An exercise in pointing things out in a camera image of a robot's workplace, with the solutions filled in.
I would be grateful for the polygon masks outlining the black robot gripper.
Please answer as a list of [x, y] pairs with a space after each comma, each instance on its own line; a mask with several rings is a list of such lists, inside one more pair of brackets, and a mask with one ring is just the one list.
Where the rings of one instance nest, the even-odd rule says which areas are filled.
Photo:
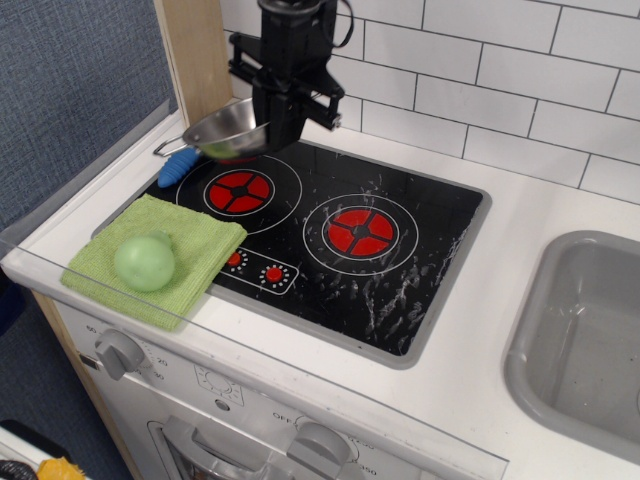
[[335, 4], [261, 4], [261, 32], [236, 32], [229, 38], [230, 72], [252, 87], [256, 124], [269, 124], [269, 148], [299, 140], [310, 119], [329, 129], [341, 120], [345, 92], [329, 74], [336, 43]]

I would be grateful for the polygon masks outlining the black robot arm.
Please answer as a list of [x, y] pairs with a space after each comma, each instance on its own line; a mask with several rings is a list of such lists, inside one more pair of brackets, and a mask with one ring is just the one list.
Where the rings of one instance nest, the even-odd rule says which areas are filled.
[[231, 35], [230, 73], [252, 86], [255, 121], [266, 127], [266, 149], [299, 140], [310, 119], [333, 130], [340, 124], [344, 89], [327, 70], [336, 44], [335, 1], [260, 1], [261, 35]]

